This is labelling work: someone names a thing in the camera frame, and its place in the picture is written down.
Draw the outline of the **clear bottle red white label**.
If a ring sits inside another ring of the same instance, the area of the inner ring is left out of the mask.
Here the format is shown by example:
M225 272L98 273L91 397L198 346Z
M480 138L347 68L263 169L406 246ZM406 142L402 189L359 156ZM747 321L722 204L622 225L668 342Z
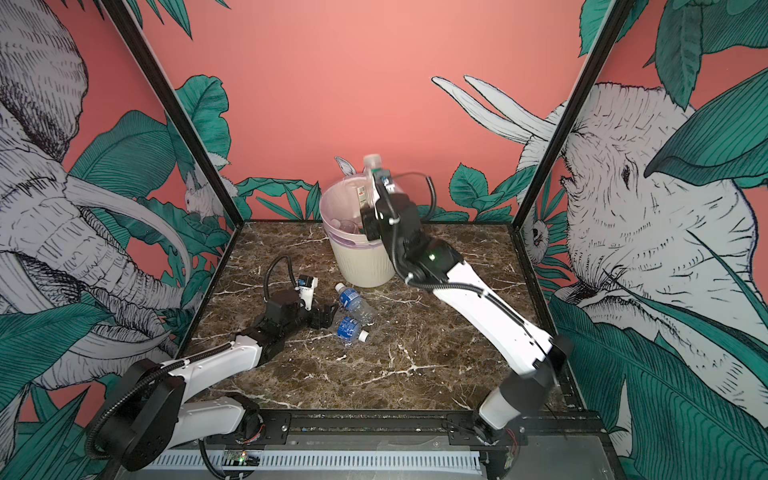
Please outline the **clear bottle red white label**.
M368 189L366 186L358 186L356 188L358 203L360 208L364 208L368 205Z

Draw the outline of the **green neck bottle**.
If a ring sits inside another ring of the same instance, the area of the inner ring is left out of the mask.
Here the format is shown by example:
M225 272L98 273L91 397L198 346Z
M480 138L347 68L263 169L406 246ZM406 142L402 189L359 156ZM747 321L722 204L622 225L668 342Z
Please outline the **green neck bottle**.
M396 191L396 185L393 178L388 172L383 171L382 158L379 154L368 154L364 156L363 165L367 198L371 205L373 205L379 198L379 193L376 189L376 179L378 176L385 176L383 183L388 193L394 193Z

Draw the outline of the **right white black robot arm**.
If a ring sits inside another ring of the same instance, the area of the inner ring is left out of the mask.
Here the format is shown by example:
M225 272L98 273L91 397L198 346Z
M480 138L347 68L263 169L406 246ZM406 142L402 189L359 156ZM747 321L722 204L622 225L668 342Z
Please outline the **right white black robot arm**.
M375 192L372 214L396 275L412 288L428 291L460 313L502 355L511 373L473 413L472 429L493 444L513 420L536 413L546 403L573 350L563 335L551 335L524 318L493 291L464 257L422 227L418 207L399 192L387 170L368 175Z

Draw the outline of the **blue label bottle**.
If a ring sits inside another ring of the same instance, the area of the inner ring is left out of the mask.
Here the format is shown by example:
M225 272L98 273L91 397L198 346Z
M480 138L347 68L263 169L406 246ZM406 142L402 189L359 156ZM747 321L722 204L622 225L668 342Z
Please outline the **blue label bottle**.
M364 325L371 325L375 321L375 309L355 288L348 287L343 283L337 283L335 290L338 294L340 305L355 319Z
M369 332L363 328L362 324L349 316L341 318L336 326L335 333L345 345L367 342L369 338Z

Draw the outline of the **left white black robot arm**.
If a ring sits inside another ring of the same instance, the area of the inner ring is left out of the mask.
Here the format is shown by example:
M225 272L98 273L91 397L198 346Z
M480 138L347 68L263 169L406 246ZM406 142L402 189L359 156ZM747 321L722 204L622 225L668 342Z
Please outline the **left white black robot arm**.
M283 290L251 326L220 346L164 363L134 363L88 425L85 454L137 471L192 440L217 435L234 435L245 445L259 440L264 419L252 399L237 392L200 402L194 396L264 365L295 333L330 327L338 309L336 303L308 308L297 291Z

